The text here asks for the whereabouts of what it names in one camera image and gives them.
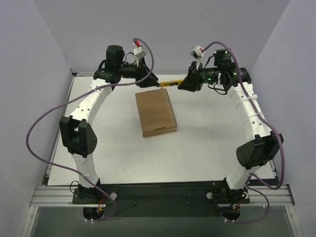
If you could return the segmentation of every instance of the yellow marker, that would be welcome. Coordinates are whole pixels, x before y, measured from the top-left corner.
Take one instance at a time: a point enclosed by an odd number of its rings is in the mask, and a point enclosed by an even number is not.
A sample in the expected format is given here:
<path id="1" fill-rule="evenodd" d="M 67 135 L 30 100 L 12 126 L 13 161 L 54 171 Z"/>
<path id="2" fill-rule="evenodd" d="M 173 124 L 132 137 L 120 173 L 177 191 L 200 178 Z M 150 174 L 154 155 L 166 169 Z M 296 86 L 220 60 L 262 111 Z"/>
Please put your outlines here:
<path id="1" fill-rule="evenodd" d="M 167 87 L 167 86 L 173 86 L 173 85 L 180 85 L 183 82 L 183 80 L 170 80 L 170 81 L 164 81 L 160 83 L 160 87 Z"/>

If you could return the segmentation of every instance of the white table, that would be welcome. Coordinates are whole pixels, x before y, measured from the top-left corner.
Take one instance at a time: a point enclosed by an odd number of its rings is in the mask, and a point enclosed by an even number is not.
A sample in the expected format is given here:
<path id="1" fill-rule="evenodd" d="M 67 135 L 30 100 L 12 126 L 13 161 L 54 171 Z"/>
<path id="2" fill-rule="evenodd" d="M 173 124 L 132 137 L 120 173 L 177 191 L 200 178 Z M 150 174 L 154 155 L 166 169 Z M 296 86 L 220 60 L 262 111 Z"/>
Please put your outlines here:
<path id="1" fill-rule="evenodd" d="M 184 75 L 158 76 L 160 81 L 183 79 Z M 70 99 L 85 93 L 92 77 L 75 77 Z M 121 86 L 106 98 L 95 117 L 98 137 L 94 163 L 102 184 L 216 181 L 237 166 L 236 148 L 246 142 L 237 110 L 228 96 L 218 95 L 205 85 L 199 92 L 167 88 L 177 119 L 176 132 L 143 138 L 137 112 L 135 85 Z M 79 104 L 67 107 L 68 116 Z M 61 139 L 54 162 L 76 168 Z M 258 175 L 274 178 L 271 165 Z M 78 175 L 52 167 L 48 185 L 69 185 Z"/>

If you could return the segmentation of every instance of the white wall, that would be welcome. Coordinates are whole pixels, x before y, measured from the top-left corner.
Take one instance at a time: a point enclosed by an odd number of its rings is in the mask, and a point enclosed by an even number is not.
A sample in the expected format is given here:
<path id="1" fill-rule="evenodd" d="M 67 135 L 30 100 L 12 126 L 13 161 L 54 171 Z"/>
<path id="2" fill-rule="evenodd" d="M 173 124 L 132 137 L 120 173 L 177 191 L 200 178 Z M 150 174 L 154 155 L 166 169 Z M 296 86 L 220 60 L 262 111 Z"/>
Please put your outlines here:
<path id="1" fill-rule="evenodd" d="M 291 0 L 251 71 L 265 116 L 284 135 L 286 183 L 306 237 L 316 236 L 315 9 L 315 0 Z"/>
<path id="2" fill-rule="evenodd" d="M 72 75 L 32 0 L 1 0 L 0 22 L 0 236 L 17 237 L 44 174 L 44 165 L 26 149 L 26 133 L 39 115 L 65 101 Z M 31 137 L 44 158 L 61 112 Z"/>
<path id="3" fill-rule="evenodd" d="M 109 44 L 152 48 L 155 73 L 184 74 L 195 45 L 228 44 L 254 65 L 289 0 L 35 0 L 73 72 L 94 72 Z"/>

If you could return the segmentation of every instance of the brown box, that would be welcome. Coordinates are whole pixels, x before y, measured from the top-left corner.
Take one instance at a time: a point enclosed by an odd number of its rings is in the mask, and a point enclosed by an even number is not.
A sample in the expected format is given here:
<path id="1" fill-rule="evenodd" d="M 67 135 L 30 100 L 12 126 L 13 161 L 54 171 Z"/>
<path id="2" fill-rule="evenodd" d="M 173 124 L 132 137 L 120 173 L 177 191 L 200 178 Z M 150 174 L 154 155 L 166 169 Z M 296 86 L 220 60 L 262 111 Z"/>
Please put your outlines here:
<path id="1" fill-rule="evenodd" d="M 177 130 L 177 121 L 166 89 L 140 92 L 135 96 L 143 137 Z"/>

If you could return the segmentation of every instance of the screw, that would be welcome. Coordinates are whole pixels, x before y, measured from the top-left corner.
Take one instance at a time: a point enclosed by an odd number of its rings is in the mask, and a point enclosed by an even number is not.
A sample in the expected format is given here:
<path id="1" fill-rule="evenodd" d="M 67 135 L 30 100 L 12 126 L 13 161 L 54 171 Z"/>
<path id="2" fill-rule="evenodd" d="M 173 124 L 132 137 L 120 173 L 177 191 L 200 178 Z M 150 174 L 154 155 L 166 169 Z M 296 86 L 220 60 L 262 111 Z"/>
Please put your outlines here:
<path id="1" fill-rule="evenodd" d="M 117 194 L 116 193 L 111 193 L 110 194 L 110 197 L 113 199 L 113 200 L 115 200 L 115 199 L 117 199 Z"/>
<path id="2" fill-rule="evenodd" d="M 208 192 L 208 193 L 206 194 L 206 198 L 207 198 L 207 199 L 213 199 L 213 193 Z"/>

